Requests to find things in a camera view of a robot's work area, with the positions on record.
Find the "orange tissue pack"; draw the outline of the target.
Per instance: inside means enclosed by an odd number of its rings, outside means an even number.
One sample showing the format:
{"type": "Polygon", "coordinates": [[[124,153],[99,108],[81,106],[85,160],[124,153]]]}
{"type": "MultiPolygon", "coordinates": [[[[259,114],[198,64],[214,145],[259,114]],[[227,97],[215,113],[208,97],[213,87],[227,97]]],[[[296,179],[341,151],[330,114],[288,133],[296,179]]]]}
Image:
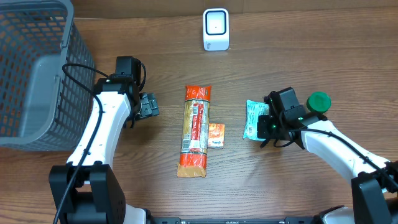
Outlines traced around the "orange tissue pack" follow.
{"type": "Polygon", "coordinates": [[[210,123],[208,131],[208,147],[212,149],[224,148],[225,125],[210,123]]]}

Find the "red orange snack bag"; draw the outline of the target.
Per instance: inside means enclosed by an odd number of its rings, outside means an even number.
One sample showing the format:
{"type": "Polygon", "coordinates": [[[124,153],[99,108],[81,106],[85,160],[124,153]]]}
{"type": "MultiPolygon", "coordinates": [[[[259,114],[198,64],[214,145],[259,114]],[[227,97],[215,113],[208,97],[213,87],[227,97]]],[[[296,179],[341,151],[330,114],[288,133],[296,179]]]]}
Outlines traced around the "red orange snack bag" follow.
{"type": "Polygon", "coordinates": [[[211,86],[187,85],[178,177],[205,177],[211,86]]]}

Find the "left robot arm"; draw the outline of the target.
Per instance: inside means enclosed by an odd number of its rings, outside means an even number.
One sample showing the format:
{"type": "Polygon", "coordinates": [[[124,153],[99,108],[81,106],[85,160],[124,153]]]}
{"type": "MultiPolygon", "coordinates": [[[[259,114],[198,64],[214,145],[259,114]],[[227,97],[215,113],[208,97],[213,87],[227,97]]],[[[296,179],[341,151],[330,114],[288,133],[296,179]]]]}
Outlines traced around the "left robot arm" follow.
{"type": "Polygon", "coordinates": [[[146,76],[139,59],[119,56],[113,74],[84,88],[93,97],[86,128],[67,163],[49,174],[54,223],[155,223],[149,210],[126,203],[112,170],[122,128],[159,115],[155,95],[143,92],[146,76]]]}

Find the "teal wet wipes pack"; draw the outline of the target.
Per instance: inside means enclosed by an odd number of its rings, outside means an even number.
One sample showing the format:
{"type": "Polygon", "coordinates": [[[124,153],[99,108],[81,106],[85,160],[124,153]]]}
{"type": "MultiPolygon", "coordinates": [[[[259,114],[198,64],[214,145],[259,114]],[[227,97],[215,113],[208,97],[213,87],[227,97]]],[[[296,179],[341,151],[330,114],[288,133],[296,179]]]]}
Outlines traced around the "teal wet wipes pack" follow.
{"type": "Polygon", "coordinates": [[[257,136],[257,123],[259,116],[269,114],[269,105],[252,100],[246,101],[246,124],[243,132],[243,139],[253,141],[264,141],[257,136]]]}

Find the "green lid jar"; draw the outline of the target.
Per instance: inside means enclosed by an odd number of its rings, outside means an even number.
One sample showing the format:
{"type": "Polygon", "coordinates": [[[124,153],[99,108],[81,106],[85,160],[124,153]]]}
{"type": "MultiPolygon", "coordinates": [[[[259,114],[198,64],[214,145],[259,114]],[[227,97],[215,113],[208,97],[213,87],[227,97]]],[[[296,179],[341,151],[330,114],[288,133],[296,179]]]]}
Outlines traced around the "green lid jar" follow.
{"type": "Polygon", "coordinates": [[[308,97],[306,107],[311,112],[326,113],[331,108],[331,98],[325,92],[314,92],[308,97]]]}

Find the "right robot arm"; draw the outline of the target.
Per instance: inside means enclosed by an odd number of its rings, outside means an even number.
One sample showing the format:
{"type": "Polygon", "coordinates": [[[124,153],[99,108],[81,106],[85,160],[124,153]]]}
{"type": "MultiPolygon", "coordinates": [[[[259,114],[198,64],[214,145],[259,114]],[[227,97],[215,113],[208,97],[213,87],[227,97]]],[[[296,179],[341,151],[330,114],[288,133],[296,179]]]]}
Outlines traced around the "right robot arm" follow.
{"type": "Polygon", "coordinates": [[[293,88],[272,91],[264,97],[268,107],[257,122],[262,147],[273,141],[293,143],[323,159],[351,186],[353,206],[329,208],[311,223],[397,223],[397,199],[385,198],[397,192],[397,162],[377,156],[346,137],[325,116],[331,98],[324,92],[312,93],[299,103],[293,88]]]}

